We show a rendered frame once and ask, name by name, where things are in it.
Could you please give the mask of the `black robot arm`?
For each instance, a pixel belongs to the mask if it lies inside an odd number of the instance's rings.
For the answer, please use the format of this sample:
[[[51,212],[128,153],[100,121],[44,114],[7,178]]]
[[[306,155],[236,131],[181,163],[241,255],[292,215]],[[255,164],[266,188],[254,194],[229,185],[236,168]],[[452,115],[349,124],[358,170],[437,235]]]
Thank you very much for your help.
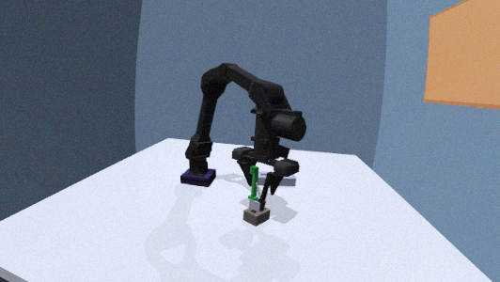
[[[248,92],[256,104],[250,111],[256,114],[255,133],[276,135],[292,141],[305,137],[305,120],[302,111],[292,111],[284,88],[276,83],[259,79],[237,64],[223,63],[206,71],[201,78],[203,101],[196,133],[192,136],[185,156],[189,160],[189,175],[204,176],[208,170],[207,158],[211,157],[211,125],[218,98],[230,82]]]

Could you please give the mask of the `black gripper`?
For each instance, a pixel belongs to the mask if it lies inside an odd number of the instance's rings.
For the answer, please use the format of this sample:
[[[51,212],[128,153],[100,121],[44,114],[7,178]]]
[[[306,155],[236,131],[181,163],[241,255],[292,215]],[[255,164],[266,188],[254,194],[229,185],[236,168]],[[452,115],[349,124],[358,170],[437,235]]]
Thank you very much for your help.
[[[300,170],[300,164],[290,159],[276,160],[276,143],[280,142],[280,137],[276,135],[265,135],[255,133],[251,136],[254,141],[254,148],[240,147],[232,151],[231,159],[237,160],[249,186],[252,186],[253,175],[250,174],[250,166],[257,162],[273,167],[270,173],[270,194],[273,195],[280,181],[284,177],[296,174]],[[270,162],[269,162],[270,161]]]

